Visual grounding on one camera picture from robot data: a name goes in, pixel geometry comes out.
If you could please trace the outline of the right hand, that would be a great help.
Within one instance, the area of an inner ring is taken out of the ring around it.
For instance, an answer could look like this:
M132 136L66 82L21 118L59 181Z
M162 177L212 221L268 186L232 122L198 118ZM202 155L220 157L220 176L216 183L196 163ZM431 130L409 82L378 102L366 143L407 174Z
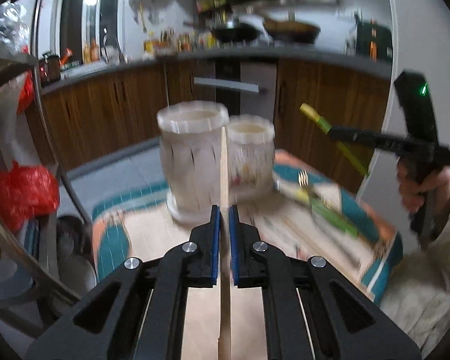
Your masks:
M405 209L415 214L425 203L424 194L435 193L435 216L450 213L450 167L444 167L440 172L432 172L421 184L409 177L406 161L397 162L398 191L401 203Z

